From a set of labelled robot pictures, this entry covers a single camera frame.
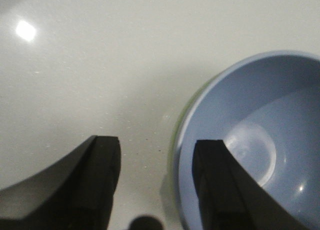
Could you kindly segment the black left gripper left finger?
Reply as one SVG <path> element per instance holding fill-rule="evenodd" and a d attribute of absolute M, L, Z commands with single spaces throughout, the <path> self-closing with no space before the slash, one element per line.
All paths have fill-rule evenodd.
<path fill-rule="evenodd" d="M 105 230 L 121 169 L 115 136 L 93 135 L 44 170 L 0 191 L 3 230 Z"/>

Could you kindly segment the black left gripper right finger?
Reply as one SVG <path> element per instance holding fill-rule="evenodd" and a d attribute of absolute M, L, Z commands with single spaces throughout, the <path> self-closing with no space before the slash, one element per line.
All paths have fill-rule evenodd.
<path fill-rule="evenodd" d="M 271 197 L 224 142 L 197 140 L 192 177 L 204 230 L 316 230 Z"/>

